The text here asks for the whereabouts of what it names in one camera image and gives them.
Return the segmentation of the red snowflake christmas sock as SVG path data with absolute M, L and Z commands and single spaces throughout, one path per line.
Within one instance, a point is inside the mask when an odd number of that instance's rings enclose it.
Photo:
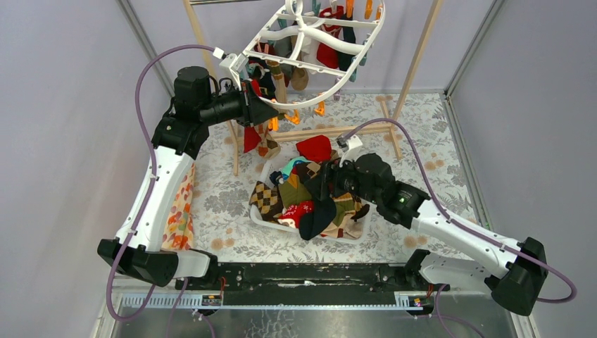
M 278 217 L 277 222 L 283 226 L 299 229 L 302 217 L 312 213 L 313 209 L 313 201 L 303 201 L 300 204 L 292 204 L 282 212 L 281 216 Z

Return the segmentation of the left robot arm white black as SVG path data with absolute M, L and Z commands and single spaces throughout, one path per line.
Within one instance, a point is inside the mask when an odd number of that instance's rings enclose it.
M 210 126 L 229 120 L 260 125 L 274 118 L 277 110 L 257 95 L 249 80 L 220 93 L 218 82 L 200 66 L 178 71 L 174 93 L 170 110 L 149 143 L 149 164 L 127 220 L 114 239 L 99 242 L 97 253 L 110 265 L 111 275 L 158 287 L 190 277 L 201 289 L 210 289 L 218 282 L 217 257 L 197 249 L 164 249 L 168 214 Z

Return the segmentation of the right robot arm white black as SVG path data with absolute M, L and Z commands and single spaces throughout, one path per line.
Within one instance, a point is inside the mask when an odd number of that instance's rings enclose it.
M 548 276 L 541 242 L 531 237 L 519 242 L 447 211 L 427 192 L 398 181 L 376 154 L 326 161 L 307 187 L 321 201 L 345 193 L 357 196 L 374 204 L 386 221 L 434 237 L 467 256 L 447 258 L 416 250 L 403 267 L 403 279 L 411 289 L 446 284 L 488 294 L 512 313 L 532 313 Z

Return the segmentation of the white round clip hanger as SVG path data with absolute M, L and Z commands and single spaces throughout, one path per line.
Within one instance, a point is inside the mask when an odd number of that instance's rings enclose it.
M 354 1 L 330 1 L 324 8 L 310 10 L 302 1 L 285 1 L 240 53 L 249 61 L 329 75 L 334 79 L 332 86 L 344 76 L 347 82 L 353 82 L 358 68 L 366 64 L 368 51 L 386 18 L 384 1 L 366 1 L 363 20 L 355 19 L 354 8 Z M 305 101 L 265 102 L 281 111 L 282 104 Z

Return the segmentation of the dark navy sock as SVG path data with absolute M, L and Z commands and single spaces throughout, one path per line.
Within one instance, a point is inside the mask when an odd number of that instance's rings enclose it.
M 321 175 L 305 183 L 311 194 L 313 210 L 301 216 L 299 234 L 304 240 L 311 240 L 318 236 L 332 223 L 337 214 L 337 207 L 330 196 L 328 184 Z

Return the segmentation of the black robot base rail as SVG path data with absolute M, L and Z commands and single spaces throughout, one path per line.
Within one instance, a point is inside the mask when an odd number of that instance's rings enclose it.
M 440 286 L 390 263 L 218 263 L 177 290 L 210 292 L 226 306 L 381 308 L 426 299 Z

